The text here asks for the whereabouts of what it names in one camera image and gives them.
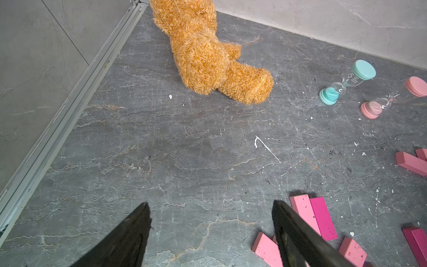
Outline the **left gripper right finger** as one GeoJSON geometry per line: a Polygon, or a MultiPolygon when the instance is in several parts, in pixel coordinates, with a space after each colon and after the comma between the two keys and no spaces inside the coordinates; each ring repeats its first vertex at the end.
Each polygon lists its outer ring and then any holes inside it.
{"type": "Polygon", "coordinates": [[[351,267],[286,202],[275,200],[272,220],[282,264],[285,267],[351,267]]]}

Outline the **pink block right tilted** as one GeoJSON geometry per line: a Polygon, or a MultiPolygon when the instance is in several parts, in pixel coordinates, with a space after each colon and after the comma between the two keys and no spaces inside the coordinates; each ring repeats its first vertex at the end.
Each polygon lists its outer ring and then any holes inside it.
{"type": "Polygon", "coordinates": [[[339,253],[356,267],[363,267],[367,253],[352,238],[345,237],[339,248],[339,253]]]}

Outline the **light pink block tilted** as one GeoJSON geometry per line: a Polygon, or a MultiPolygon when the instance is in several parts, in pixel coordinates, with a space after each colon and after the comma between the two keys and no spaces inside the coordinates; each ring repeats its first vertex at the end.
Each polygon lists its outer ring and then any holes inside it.
{"type": "Polygon", "coordinates": [[[278,245],[262,232],[258,232],[252,251],[269,267],[283,267],[278,245]]]}

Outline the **teal sand timer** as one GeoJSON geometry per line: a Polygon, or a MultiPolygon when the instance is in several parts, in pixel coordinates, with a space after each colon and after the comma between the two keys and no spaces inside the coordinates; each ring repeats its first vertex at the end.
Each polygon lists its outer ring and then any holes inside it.
{"type": "Polygon", "coordinates": [[[354,88],[377,75],[374,66],[365,60],[356,60],[351,68],[341,75],[341,81],[332,83],[319,92],[319,99],[326,105],[333,105],[347,88],[354,88]]]}

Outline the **light pink block upper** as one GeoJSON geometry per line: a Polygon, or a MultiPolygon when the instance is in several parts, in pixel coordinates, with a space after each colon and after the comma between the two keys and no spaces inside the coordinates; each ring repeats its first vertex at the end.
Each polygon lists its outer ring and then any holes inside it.
{"type": "Polygon", "coordinates": [[[321,235],[311,202],[308,195],[290,197],[292,209],[310,225],[319,235],[321,235]]]}

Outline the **magenta block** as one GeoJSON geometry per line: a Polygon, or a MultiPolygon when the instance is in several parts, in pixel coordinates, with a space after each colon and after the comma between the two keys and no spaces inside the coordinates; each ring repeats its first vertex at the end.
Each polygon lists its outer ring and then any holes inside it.
{"type": "Polygon", "coordinates": [[[403,228],[402,232],[420,267],[427,267],[427,235],[422,228],[403,228]]]}
{"type": "Polygon", "coordinates": [[[312,198],[310,199],[310,202],[320,230],[320,235],[326,241],[337,239],[338,235],[324,198],[312,198]]]}

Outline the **pink sand timer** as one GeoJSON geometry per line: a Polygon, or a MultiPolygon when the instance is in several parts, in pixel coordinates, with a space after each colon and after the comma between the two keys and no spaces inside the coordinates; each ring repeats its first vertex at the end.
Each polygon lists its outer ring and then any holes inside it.
{"type": "Polygon", "coordinates": [[[413,102],[427,96],[427,83],[416,76],[408,78],[401,88],[388,94],[360,105],[360,111],[368,119],[376,119],[393,104],[413,102]]]}

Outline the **pink block carried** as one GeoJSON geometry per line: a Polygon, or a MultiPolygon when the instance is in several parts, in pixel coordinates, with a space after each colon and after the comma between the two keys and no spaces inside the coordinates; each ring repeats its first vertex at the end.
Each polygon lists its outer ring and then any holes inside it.
{"type": "Polygon", "coordinates": [[[427,149],[424,149],[424,148],[416,149],[415,153],[417,155],[417,158],[427,161],[427,149]]]}
{"type": "Polygon", "coordinates": [[[401,166],[409,171],[412,171],[418,175],[427,176],[427,162],[412,156],[406,152],[397,152],[395,154],[396,162],[398,166],[401,166]]]}

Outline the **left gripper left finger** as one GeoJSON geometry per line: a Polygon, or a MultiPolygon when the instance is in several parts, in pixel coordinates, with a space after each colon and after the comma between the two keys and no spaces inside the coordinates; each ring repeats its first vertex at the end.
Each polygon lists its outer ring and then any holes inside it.
{"type": "Polygon", "coordinates": [[[150,207],[140,204],[74,267],[140,267],[151,230],[150,207]]]}

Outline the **brown teddy bear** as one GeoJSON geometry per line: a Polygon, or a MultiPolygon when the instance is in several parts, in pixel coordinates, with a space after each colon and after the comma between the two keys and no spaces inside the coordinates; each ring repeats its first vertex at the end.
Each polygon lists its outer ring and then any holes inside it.
{"type": "Polygon", "coordinates": [[[212,1],[150,1],[155,24],[170,38],[183,84],[201,95],[219,91],[246,105],[264,102],[273,88],[266,69],[238,62],[241,45],[221,42],[212,1]]]}

